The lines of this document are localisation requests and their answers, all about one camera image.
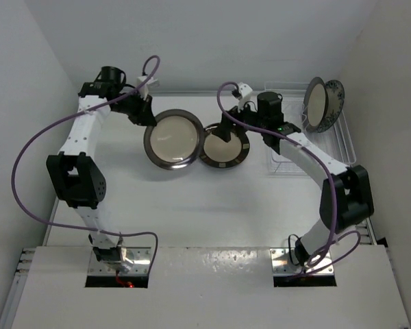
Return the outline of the dark patterned rim plate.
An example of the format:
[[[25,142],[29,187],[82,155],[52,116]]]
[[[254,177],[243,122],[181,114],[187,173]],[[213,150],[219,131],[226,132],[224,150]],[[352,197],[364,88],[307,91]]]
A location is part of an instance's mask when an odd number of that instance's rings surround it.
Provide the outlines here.
[[[241,165],[249,155],[251,144],[243,132],[230,131],[230,142],[224,142],[213,135],[218,124],[213,123],[204,128],[205,140],[199,159],[203,164],[215,169],[230,169]]]

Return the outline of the grey rim cream plate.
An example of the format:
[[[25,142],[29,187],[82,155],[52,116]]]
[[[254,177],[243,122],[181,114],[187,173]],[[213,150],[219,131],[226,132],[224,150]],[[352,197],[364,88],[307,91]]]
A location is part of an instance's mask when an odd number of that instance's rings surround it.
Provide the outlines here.
[[[322,123],[329,100],[325,82],[320,77],[314,77],[303,99],[302,121],[307,132],[315,132]]]
[[[156,117],[143,136],[145,153],[157,167],[183,169],[194,163],[202,150],[205,132],[202,122],[191,112],[170,109]]]

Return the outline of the blue floral plate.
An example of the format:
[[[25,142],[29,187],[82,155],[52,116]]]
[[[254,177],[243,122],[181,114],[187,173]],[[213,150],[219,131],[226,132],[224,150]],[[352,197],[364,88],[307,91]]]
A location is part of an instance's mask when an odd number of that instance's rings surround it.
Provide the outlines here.
[[[327,96],[329,100],[329,106],[327,113],[322,123],[318,127],[317,131],[311,133],[322,133],[335,124],[338,120],[345,102],[345,89],[339,80],[330,80],[325,82],[327,89]]]

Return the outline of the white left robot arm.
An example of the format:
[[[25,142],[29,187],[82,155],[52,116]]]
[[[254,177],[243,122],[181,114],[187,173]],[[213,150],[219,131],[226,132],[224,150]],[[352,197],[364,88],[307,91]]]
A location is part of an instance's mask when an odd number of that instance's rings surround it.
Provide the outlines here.
[[[153,164],[166,170],[187,167],[198,159],[205,143],[202,122],[181,109],[152,112],[148,86],[153,79],[143,75],[133,94],[124,71],[104,66],[92,82],[79,92],[79,108],[66,142],[58,154],[47,158],[47,170],[58,199],[67,203],[90,229],[89,240],[95,258],[115,273],[128,273],[135,260],[120,236],[110,236],[110,220],[104,203],[106,179],[94,161],[104,121],[110,113],[120,113],[137,126],[144,127],[145,153]]]

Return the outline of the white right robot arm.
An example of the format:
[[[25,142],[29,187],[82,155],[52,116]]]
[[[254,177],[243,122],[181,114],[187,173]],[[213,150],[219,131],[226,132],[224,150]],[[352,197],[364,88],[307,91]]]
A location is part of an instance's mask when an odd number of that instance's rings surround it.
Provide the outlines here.
[[[238,127],[262,135],[276,154],[293,161],[321,190],[319,219],[295,243],[294,255],[301,266],[313,267],[326,255],[340,233],[361,223],[374,213],[368,171],[361,165],[350,167],[332,158],[313,144],[301,129],[284,120],[282,96],[263,92],[257,109],[249,106],[250,92],[235,88],[238,105],[224,115]]]

